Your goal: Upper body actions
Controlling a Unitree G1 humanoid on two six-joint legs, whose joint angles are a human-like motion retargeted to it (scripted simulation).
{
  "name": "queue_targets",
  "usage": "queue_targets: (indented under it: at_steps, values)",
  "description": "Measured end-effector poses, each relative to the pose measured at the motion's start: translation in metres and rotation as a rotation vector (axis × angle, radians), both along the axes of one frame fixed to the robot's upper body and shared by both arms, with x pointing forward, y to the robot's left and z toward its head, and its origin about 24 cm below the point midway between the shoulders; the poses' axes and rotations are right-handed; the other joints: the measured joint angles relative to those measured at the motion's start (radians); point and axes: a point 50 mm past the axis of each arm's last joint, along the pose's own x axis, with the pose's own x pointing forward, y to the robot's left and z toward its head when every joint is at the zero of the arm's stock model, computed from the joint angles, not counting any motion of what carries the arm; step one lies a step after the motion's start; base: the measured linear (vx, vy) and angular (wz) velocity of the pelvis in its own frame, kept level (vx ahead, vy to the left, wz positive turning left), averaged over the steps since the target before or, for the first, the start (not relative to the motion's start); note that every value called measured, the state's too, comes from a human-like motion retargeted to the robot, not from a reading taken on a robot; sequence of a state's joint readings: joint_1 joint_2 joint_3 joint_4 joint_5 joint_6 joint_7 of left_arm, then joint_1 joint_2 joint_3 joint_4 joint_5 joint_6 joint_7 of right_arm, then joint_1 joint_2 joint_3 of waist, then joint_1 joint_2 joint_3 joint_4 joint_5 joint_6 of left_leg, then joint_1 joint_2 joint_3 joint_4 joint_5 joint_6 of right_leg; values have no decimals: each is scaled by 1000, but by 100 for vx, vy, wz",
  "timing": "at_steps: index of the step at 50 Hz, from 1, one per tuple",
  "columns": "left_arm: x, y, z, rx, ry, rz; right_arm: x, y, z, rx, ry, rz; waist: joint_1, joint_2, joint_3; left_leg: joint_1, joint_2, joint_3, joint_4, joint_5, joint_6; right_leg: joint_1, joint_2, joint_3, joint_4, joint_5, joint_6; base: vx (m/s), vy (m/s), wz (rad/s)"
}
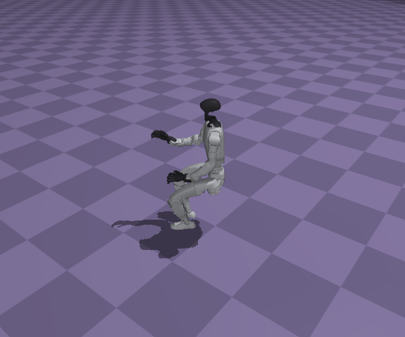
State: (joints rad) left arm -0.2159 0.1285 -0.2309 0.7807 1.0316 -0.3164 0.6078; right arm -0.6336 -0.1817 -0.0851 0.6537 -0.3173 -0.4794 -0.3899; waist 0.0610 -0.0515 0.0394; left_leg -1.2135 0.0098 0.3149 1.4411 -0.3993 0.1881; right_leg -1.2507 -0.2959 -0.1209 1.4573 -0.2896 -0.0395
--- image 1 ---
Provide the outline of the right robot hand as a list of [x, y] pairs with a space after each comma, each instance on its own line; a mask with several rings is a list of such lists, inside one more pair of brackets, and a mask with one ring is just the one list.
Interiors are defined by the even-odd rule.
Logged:
[[169, 137], [168, 134], [167, 134], [166, 132], [162, 131], [162, 130], [160, 130], [160, 131], [158, 131], [158, 130], [153, 131], [152, 134], [151, 134], [151, 137], [152, 137], [152, 139], [153, 139], [153, 138], [160, 138], [160, 139], [162, 139], [162, 140], [166, 140], [166, 141], [168, 141], [168, 142], [167, 142], [168, 144], [169, 144], [169, 141], [170, 141], [170, 140], [172, 140], [173, 142], [176, 142], [176, 141], [177, 141], [176, 138], [174, 138], [174, 137], [172, 137], [172, 136]]

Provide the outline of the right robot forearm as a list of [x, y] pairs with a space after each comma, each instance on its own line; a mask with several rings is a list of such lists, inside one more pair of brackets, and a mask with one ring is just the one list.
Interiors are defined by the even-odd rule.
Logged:
[[192, 138], [193, 136], [187, 137], [187, 138], [176, 138], [176, 142], [173, 142], [172, 140], [169, 141], [169, 144], [172, 146], [177, 146], [177, 147], [181, 147], [181, 146], [191, 146], [192, 145]]

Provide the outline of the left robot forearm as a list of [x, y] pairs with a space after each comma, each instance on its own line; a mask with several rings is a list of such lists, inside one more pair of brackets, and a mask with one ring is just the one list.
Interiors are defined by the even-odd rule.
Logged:
[[[200, 177], [205, 176], [209, 173], [212, 169], [212, 165], [210, 163], [205, 163], [203, 166], [200, 166], [195, 172], [186, 175], [186, 180], [197, 181]], [[191, 183], [192, 183], [191, 182]]]

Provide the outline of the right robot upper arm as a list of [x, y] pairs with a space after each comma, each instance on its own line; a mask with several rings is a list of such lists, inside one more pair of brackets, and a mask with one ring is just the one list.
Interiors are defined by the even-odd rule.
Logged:
[[[207, 121], [205, 121], [206, 124]], [[192, 138], [192, 142], [194, 143], [194, 145], [200, 145], [203, 142], [203, 133], [204, 133], [204, 126], [202, 127], [202, 129], [200, 130], [200, 135], [196, 134], [193, 136]]]

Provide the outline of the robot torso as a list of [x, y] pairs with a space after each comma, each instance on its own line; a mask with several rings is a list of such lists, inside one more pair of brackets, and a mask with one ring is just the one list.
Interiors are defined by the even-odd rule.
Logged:
[[[219, 120], [218, 120], [219, 121]], [[219, 121], [221, 123], [221, 121]], [[209, 121], [206, 122], [205, 127], [204, 127], [204, 133], [203, 133], [203, 142], [204, 146], [206, 149], [206, 155], [207, 159], [208, 158], [208, 137], [210, 136], [211, 132], [218, 132], [220, 136], [220, 145], [218, 147], [218, 154], [217, 154], [217, 159], [216, 159], [216, 164], [215, 168], [211, 171], [209, 171], [209, 178], [215, 178], [216, 180], [221, 179], [222, 185], [225, 182], [225, 170], [223, 168], [223, 165], [225, 163], [225, 140], [224, 140], [224, 132], [223, 132], [223, 125], [221, 123], [221, 127], [214, 127], [213, 124], [210, 124], [212, 127], [207, 127], [207, 124]]]

